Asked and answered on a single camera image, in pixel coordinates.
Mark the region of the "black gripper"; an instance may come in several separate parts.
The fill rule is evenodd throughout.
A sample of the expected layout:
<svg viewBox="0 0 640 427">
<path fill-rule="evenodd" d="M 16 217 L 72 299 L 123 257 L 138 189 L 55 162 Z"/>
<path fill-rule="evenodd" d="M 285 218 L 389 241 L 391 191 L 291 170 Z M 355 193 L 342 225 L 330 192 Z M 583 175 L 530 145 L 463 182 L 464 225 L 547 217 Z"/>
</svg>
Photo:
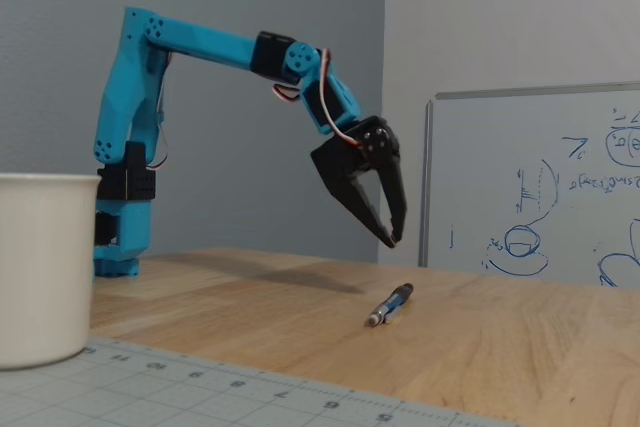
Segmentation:
<svg viewBox="0 0 640 427">
<path fill-rule="evenodd" d="M 399 141 L 381 117 L 371 116 L 346 132 L 356 145 L 334 135 L 311 152 L 311 159 L 329 193 L 389 248 L 402 239 L 407 203 L 400 171 Z M 359 175 L 374 171 L 387 200 L 391 230 L 381 222 Z"/>
</svg>

